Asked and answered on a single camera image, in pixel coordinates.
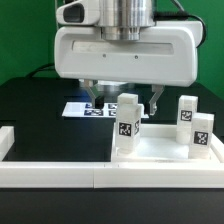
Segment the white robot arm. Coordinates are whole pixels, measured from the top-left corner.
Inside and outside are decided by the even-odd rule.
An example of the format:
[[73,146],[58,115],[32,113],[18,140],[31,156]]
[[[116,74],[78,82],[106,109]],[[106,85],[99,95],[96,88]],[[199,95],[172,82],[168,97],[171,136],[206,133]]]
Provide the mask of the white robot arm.
[[55,69],[82,79],[96,108],[104,103],[96,81],[150,84],[146,112],[153,115],[165,86],[190,86],[197,78],[206,27],[183,8],[158,12],[154,0],[72,0],[56,10],[56,20]]

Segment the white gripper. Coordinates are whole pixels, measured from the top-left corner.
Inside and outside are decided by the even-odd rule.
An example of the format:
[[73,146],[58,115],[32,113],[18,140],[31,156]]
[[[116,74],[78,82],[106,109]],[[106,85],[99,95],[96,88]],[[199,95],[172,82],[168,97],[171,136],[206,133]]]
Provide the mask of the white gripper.
[[163,85],[188,87],[196,80],[201,39],[197,21],[159,21],[141,30],[138,41],[105,41],[98,27],[62,27],[55,37],[55,68],[63,78],[85,79],[94,109],[104,107],[94,80],[154,84],[154,116]]

